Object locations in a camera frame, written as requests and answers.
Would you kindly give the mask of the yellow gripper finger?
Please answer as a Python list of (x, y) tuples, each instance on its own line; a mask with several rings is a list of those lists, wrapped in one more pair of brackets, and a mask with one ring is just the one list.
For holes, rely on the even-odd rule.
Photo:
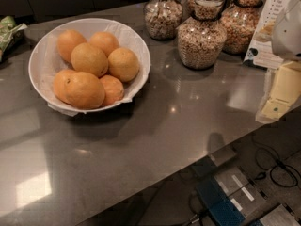
[(267, 124), (278, 121), (301, 96), (301, 62), (284, 61), (265, 76), (264, 96), (256, 121)]

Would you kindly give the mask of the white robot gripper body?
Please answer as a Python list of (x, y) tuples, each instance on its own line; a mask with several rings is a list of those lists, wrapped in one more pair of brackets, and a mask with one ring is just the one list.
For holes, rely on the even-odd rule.
[(290, 0), (278, 14), (271, 44), (274, 55), (286, 60), (301, 60), (301, 0)]

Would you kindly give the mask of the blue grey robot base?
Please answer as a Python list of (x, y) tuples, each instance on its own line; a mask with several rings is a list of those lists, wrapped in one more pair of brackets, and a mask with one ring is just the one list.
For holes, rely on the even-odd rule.
[(185, 226), (300, 226), (300, 150), (251, 143), (221, 149), (185, 169), (192, 186)]

